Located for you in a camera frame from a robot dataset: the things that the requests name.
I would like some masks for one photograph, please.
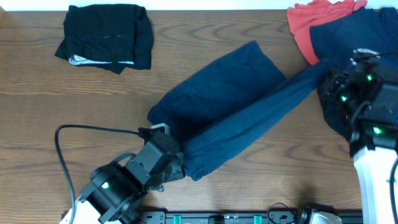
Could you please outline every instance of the red cloth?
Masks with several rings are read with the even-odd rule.
[[[328,0],[314,0],[307,5],[296,3],[295,8],[288,8],[287,20],[290,31],[303,53],[305,59],[311,64],[316,64],[319,59],[313,51],[310,37],[310,27],[335,21],[341,17],[357,11],[366,6],[367,0],[344,0],[334,4]]]

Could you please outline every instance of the wooden table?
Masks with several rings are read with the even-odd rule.
[[[60,124],[148,127],[148,111],[170,89],[250,40],[287,77],[308,67],[285,11],[152,11],[151,70],[78,68],[53,56],[65,13],[8,12],[0,29],[0,223],[58,223],[70,208],[53,142]],[[94,169],[142,147],[128,134],[70,129],[60,138],[77,192]],[[348,144],[324,121],[315,92],[212,174],[165,187],[144,204],[170,211],[259,211],[306,201],[361,208]]]

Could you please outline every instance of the garment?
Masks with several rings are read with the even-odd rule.
[[[65,38],[55,56],[76,66],[120,74],[125,67],[150,69],[154,44],[144,7],[131,4],[70,6]]]
[[[288,8],[287,20],[291,33],[303,53],[305,59],[311,64],[319,60],[313,51],[310,38],[310,27],[335,21],[339,18],[357,11],[366,6],[367,0],[344,0],[334,4],[328,0],[314,0],[307,5],[295,4],[295,8]]]
[[[193,180],[219,168],[261,137],[319,84],[326,60],[285,79],[250,42],[209,64],[168,92],[148,120],[170,124]]]
[[[398,13],[395,8],[360,9],[352,15],[310,28],[313,49],[320,60],[337,59],[340,69],[350,70],[349,58],[354,49],[364,48],[379,53],[398,50]],[[398,70],[398,54],[382,55],[380,64]],[[323,115],[329,126],[340,135],[349,136],[344,126],[340,107],[321,101]]]

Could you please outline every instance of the cable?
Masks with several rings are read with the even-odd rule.
[[[286,208],[288,208],[288,206],[285,205],[285,204],[282,203],[282,202],[277,202],[277,203],[271,205],[271,207],[268,208],[268,210],[267,210],[267,218],[268,218],[268,220],[269,220],[271,223],[273,223],[273,224],[278,224],[278,223],[274,222],[272,219],[269,218],[269,210],[271,210],[275,205],[283,205],[283,206],[285,206]],[[294,214],[294,213],[291,212],[291,211],[289,211],[289,212],[293,215],[293,221],[290,222],[290,223],[287,223],[287,224],[292,224],[292,223],[294,223],[295,220],[296,220],[296,214]]]
[[[61,163],[63,172],[65,173],[65,177],[67,178],[67,182],[68,182],[68,186],[69,186],[70,200],[71,200],[71,204],[72,204],[72,214],[70,217],[69,224],[73,224],[73,221],[74,221],[75,215],[76,215],[75,190],[73,189],[73,184],[72,184],[72,180],[69,176],[67,165],[66,165],[65,161],[63,160],[63,156],[62,156],[61,149],[60,149],[60,143],[59,143],[59,134],[60,134],[61,129],[63,129],[63,128],[85,128],[85,129],[93,129],[93,130],[98,130],[98,131],[110,131],[110,132],[115,132],[115,133],[128,133],[128,134],[136,134],[136,135],[139,135],[139,133],[135,132],[135,131],[113,129],[113,128],[101,128],[101,127],[96,127],[96,126],[79,125],[79,124],[64,124],[57,128],[57,130],[55,131],[55,148],[57,150],[58,157],[60,159],[60,163]]]
[[[396,207],[396,196],[394,193],[394,184],[395,184],[395,174],[396,174],[396,169],[398,166],[398,158],[394,162],[391,168],[391,174],[390,174],[390,200],[391,200],[391,208],[392,208],[392,215],[394,216],[394,223],[398,224],[398,213],[397,213],[397,207]]]

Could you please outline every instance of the green led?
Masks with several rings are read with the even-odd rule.
[[[373,131],[374,131],[376,134],[381,134],[381,133],[383,133],[383,131],[381,131],[381,129],[378,128],[378,127],[373,127]]]
[[[103,189],[108,189],[109,188],[109,184],[107,182],[105,182],[101,187]]]

